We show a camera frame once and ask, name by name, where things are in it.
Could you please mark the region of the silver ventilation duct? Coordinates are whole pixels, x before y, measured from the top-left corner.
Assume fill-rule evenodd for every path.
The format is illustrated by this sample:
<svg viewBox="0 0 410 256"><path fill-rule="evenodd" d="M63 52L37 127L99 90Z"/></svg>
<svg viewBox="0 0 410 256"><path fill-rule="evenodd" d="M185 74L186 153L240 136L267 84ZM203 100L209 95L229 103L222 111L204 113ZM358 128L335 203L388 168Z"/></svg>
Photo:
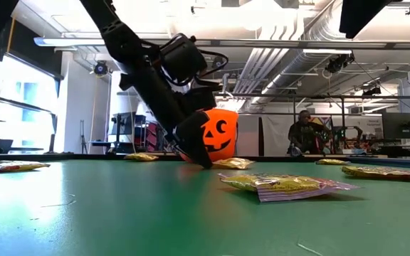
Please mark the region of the silver ventilation duct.
<svg viewBox="0 0 410 256"><path fill-rule="evenodd" d="M291 41L343 41L339 32L343 0L328 0L311 21L296 15L297 20L283 27L280 40ZM234 93L253 93L262 88L264 93L274 93L278 87L292 87L308 72L329 57L325 53L304 53L302 49L255 48L241 73Z"/></svg>

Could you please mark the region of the black table frame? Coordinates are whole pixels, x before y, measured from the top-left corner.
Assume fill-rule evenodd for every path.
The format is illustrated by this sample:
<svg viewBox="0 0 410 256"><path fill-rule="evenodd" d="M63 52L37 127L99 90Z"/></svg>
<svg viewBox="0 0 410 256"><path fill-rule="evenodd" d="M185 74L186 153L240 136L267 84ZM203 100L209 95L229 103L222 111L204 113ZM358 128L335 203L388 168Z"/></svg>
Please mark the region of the black table frame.
<svg viewBox="0 0 410 256"><path fill-rule="evenodd" d="M123 160L123 155L113 154L0 154L0 161L63 161L63 160ZM244 159L257 162L314 162L320 159L338 159L350 161L353 164L368 164L376 166L394 166L410 168L410 159L379 158L373 156L244 156Z"/></svg>

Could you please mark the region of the yellow Sour Patch pack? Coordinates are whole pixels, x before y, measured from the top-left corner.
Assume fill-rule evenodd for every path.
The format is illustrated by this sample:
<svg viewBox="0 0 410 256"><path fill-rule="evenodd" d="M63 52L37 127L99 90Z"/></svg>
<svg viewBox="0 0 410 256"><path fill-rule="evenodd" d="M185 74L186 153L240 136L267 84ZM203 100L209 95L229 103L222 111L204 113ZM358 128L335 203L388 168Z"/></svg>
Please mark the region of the yellow Sour Patch pack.
<svg viewBox="0 0 410 256"><path fill-rule="evenodd" d="M151 154L146 154L146 153L132 153L125 155L123 157L124 160L130 160L130 161L155 161L159 157Z"/></svg>
<svg viewBox="0 0 410 256"><path fill-rule="evenodd" d="M349 161L342 161L339 159L320 159L315 162L319 165L348 165Z"/></svg>
<svg viewBox="0 0 410 256"><path fill-rule="evenodd" d="M390 167L343 166L344 174L361 178L410 179L410 171Z"/></svg>
<svg viewBox="0 0 410 256"><path fill-rule="evenodd" d="M0 173L33 171L49 166L38 161L0 161Z"/></svg>
<svg viewBox="0 0 410 256"><path fill-rule="evenodd" d="M359 188L329 179L287 174L219 174L219 177L234 188L256 192L260 202L292 201Z"/></svg>
<svg viewBox="0 0 410 256"><path fill-rule="evenodd" d="M214 169L237 169L237 170L244 170L248 169L254 161L249 159L242 159L242 158L229 158L229 159L221 159L215 161L213 163Z"/></svg>

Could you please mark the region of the white round column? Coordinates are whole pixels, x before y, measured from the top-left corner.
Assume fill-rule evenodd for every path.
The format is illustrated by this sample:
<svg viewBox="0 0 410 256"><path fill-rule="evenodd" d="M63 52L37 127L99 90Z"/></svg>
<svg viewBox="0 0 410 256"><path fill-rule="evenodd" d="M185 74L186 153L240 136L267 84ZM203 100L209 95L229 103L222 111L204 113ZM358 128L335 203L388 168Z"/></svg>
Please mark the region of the white round column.
<svg viewBox="0 0 410 256"><path fill-rule="evenodd" d="M137 112L139 97L133 87L123 90L120 88L121 72L114 71L111 75L110 87L110 125L114 114L123 112Z"/></svg>

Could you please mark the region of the dark desk monitor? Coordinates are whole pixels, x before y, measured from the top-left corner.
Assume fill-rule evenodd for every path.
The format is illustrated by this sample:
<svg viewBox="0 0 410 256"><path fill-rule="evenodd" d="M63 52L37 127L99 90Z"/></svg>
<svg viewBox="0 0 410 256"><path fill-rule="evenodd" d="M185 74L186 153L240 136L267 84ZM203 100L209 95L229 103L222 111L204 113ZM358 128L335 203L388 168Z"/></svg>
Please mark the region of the dark desk monitor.
<svg viewBox="0 0 410 256"><path fill-rule="evenodd" d="M410 113L384 113L382 126L385 139L410 139Z"/></svg>

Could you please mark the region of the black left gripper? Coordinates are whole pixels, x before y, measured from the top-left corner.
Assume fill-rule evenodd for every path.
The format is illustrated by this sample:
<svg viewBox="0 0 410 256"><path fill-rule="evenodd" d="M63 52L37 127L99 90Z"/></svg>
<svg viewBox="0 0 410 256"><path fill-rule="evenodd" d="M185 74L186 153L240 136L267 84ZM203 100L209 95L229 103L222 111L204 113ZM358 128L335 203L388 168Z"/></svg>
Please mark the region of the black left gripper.
<svg viewBox="0 0 410 256"><path fill-rule="evenodd" d="M174 133L171 148L177 155L205 169L212 167L201 128L209 120L204 111L216 107L212 87L175 92L153 67L122 73L119 86L122 90L134 88L162 128L168 134Z"/></svg>

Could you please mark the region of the black monitor on stand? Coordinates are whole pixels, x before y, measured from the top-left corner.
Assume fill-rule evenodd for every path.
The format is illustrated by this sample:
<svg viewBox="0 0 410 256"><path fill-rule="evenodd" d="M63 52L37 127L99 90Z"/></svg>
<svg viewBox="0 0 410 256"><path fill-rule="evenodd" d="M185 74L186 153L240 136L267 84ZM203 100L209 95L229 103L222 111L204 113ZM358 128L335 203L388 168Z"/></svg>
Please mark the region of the black monitor on stand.
<svg viewBox="0 0 410 256"><path fill-rule="evenodd" d="M108 141L117 153L131 154L146 150L146 117L135 112L114 114Z"/></svg>

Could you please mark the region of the person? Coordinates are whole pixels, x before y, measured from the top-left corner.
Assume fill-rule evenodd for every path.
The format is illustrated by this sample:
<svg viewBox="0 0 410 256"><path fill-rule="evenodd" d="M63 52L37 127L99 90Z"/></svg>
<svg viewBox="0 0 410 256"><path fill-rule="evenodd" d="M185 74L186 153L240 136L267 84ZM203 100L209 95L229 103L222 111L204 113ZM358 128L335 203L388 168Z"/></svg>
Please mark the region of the person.
<svg viewBox="0 0 410 256"><path fill-rule="evenodd" d="M310 154L321 154L323 145L320 136L325 134L325 139L331 139L332 132L323 124L311 121L310 113L302 110L298 115L298 120L290 126L288 139L290 144L299 148L302 153L307 151Z"/></svg>

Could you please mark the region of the large bright window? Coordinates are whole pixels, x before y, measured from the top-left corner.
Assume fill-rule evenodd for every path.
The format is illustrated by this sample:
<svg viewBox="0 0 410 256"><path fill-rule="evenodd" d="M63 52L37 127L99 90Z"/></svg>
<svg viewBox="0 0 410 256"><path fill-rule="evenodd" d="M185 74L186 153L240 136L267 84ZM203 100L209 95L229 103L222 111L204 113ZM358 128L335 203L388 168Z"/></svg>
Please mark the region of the large bright window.
<svg viewBox="0 0 410 256"><path fill-rule="evenodd" d="M10 56L0 61L0 146L10 153L43 153L56 133L60 81Z"/></svg>

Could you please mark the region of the white partition panel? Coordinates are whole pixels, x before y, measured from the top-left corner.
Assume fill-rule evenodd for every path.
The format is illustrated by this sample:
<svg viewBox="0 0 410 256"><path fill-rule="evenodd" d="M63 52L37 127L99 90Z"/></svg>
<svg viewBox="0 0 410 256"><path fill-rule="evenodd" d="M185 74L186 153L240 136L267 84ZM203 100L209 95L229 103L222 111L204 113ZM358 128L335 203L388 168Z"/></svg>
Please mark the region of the white partition panel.
<svg viewBox="0 0 410 256"><path fill-rule="evenodd" d="M285 115L241 115L238 119L237 156L285 156L293 118Z"/></svg>

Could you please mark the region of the green table mat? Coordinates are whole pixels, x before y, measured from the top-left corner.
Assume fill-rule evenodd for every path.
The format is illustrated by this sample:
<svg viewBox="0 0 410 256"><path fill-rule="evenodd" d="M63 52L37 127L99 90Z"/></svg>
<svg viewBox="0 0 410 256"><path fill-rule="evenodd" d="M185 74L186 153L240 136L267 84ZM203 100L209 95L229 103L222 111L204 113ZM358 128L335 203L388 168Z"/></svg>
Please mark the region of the green table mat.
<svg viewBox="0 0 410 256"><path fill-rule="evenodd" d="M337 166L257 162L251 172L351 183L261 203L221 170L181 161L56 161L0 174L0 255L410 256L410 181Z"/></svg>

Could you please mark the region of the black metal rack frame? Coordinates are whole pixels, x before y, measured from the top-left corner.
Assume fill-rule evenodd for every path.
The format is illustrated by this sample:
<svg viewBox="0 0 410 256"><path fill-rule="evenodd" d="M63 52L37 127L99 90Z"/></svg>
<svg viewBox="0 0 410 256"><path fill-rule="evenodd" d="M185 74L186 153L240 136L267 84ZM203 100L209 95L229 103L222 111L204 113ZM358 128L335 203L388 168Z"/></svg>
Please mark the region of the black metal rack frame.
<svg viewBox="0 0 410 256"><path fill-rule="evenodd" d="M410 95L296 95L296 94L256 94L256 93L214 93L216 104L226 110L235 110L241 114L286 114L294 115L300 107L307 104L327 103L338 107L342 117L346 114L347 103L354 105L374 105L378 102L397 102L408 106Z"/></svg>

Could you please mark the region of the black spotlight cluster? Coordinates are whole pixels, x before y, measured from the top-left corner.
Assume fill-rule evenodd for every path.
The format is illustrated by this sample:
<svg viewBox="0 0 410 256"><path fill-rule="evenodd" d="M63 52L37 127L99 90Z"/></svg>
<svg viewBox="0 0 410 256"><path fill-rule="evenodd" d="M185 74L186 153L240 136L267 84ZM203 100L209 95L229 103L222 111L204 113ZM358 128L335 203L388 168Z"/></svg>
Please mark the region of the black spotlight cluster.
<svg viewBox="0 0 410 256"><path fill-rule="evenodd" d="M346 68L350 63L354 62L354 54L339 54L335 58L329 59L329 63L325 66L328 73L337 73L343 68Z"/></svg>

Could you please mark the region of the cluttered workbench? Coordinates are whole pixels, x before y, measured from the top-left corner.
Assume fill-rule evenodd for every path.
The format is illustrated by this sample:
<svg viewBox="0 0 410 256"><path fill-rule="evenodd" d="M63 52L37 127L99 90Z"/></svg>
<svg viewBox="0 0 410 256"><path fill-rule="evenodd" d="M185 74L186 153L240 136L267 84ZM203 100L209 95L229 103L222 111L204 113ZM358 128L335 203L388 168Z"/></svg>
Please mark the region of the cluttered workbench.
<svg viewBox="0 0 410 256"><path fill-rule="evenodd" d="M410 158L410 144L378 143L378 142L340 142L333 146L333 154L344 154L354 156L376 156L384 155L387 158Z"/></svg>

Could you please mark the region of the thin black tripod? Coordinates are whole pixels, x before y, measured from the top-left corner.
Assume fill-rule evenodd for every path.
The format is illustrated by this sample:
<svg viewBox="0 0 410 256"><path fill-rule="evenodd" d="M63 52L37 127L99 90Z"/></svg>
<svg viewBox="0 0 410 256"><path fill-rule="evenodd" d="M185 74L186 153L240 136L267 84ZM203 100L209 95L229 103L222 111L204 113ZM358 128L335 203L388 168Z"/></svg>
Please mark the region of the thin black tripod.
<svg viewBox="0 0 410 256"><path fill-rule="evenodd" d="M85 140L85 130L84 130L84 121L80 120L80 145L81 145L81 154L87 154L87 142Z"/></svg>

